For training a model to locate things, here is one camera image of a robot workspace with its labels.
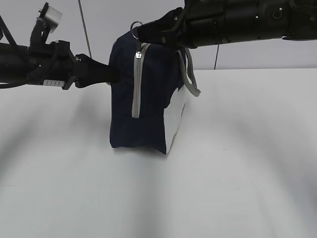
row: metal ring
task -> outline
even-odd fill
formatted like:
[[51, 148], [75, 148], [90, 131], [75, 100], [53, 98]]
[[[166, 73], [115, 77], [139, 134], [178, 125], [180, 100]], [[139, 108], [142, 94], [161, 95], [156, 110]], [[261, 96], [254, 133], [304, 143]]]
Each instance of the metal ring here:
[[139, 38], [134, 35], [134, 33], [133, 33], [133, 27], [134, 27], [134, 25], [137, 24], [137, 23], [143, 25], [143, 23], [142, 23], [141, 21], [135, 21], [135, 22], [133, 22], [133, 23], [131, 24], [131, 27], [130, 27], [130, 32], [131, 32], [133, 38], [136, 39], [136, 40], [138, 40]]

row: gray wall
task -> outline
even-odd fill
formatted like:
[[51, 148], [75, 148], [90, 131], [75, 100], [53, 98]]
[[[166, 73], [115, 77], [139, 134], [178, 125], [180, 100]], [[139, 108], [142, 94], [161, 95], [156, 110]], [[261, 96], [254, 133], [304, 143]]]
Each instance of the gray wall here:
[[[183, 6], [183, 0], [81, 0], [95, 59], [107, 63], [113, 42], [127, 32], [135, 20], [160, 18]], [[75, 54], [87, 53], [77, 0], [50, 0], [64, 13], [62, 22], [49, 40], [69, 40]], [[43, 0], [2, 0], [1, 15], [17, 42], [27, 45], [38, 8]], [[216, 46], [192, 51], [196, 69], [213, 69]], [[220, 47], [218, 69], [311, 68], [317, 65], [317, 41], [268, 40]]]

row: black cable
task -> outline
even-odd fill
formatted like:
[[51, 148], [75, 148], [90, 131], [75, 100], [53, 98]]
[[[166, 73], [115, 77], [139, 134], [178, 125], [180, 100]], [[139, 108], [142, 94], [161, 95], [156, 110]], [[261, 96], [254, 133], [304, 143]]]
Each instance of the black cable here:
[[19, 57], [20, 60], [22, 60], [22, 62], [25, 63], [25, 65], [29, 65], [28, 59], [26, 59], [23, 56], [23, 54], [20, 52], [18, 45], [16, 44], [14, 38], [12, 37], [9, 29], [7, 28], [1, 16], [0, 16], [0, 30], [2, 30], [6, 39], [9, 41], [9, 44], [12, 47], [13, 52]]
[[31, 73], [29, 73], [25, 80], [22, 80], [22, 81], [16, 82], [16, 83], [0, 84], [0, 89], [20, 87], [20, 86], [26, 85], [28, 83], [35, 81], [35, 80], [39, 80], [39, 79], [42, 79], [43, 77], [45, 77], [46, 74], [50, 71], [50, 69], [54, 65], [54, 63], [56, 62], [57, 57], [58, 57], [57, 43], [56, 42], [52, 42], [52, 43], [55, 46], [55, 50], [54, 50], [53, 56], [48, 64], [44, 64], [42, 67], [39, 67], [39, 68], [35, 69], [34, 71], [32, 71]]
[[218, 46], [217, 46], [217, 54], [216, 54], [216, 60], [215, 60], [215, 62], [214, 62], [214, 70], [216, 70], [216, 68], [217, 68], [218, 53], [219, 53], [219, 46], [220, 46], [220, 45], [218, 45]]

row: gray zipper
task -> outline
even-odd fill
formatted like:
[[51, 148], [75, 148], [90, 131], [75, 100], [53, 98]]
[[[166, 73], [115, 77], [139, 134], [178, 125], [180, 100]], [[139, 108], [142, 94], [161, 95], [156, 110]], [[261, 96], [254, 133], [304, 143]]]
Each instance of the gray zipper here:
[[150, 44], [143, 43], [141, 45], [141, 52], [137, 52], [134, 57], [134, 92], [132, 103], [132, 118], [140, 117], [143, 63], [145, 54], [149, 46]]

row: white label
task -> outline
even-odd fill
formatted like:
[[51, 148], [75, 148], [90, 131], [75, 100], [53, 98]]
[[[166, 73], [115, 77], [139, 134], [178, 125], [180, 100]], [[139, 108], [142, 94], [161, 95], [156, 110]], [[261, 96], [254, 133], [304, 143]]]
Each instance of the white label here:
[[64, 81], [55, 81], [55, 80], [44, 80], [43, 86], [49, 86], [49, 87], [64, 87], [65, 82]]

